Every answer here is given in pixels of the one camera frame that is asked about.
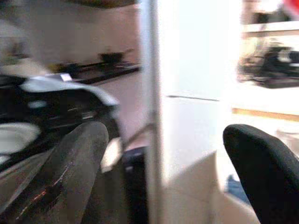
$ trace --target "black countertop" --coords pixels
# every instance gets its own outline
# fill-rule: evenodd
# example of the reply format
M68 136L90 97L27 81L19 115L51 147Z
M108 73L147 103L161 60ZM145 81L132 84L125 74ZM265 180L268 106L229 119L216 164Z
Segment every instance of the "black countertop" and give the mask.
M109 79L114 79L124 75L134 73L141 70L141 65L139 64L130 64L127 66L115 66L115 67L97 67L93 66L91 68L82 69L76 75L70 75L70 77L63 73L49 75L47 77L63 80L65 82L76 82L83 84L93 84L102 81L107 81Z

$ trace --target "cooking pot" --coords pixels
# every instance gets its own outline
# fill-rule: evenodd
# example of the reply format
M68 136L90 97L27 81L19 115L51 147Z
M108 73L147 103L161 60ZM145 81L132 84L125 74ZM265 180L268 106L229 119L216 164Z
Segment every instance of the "cooking pot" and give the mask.
M105 63L118 63L121 62L124 56L129 53L134 51L134 49L128 49L125 50L124 52L108 52L108 53L102 53L98 54L98 58L102 60L102 62Z

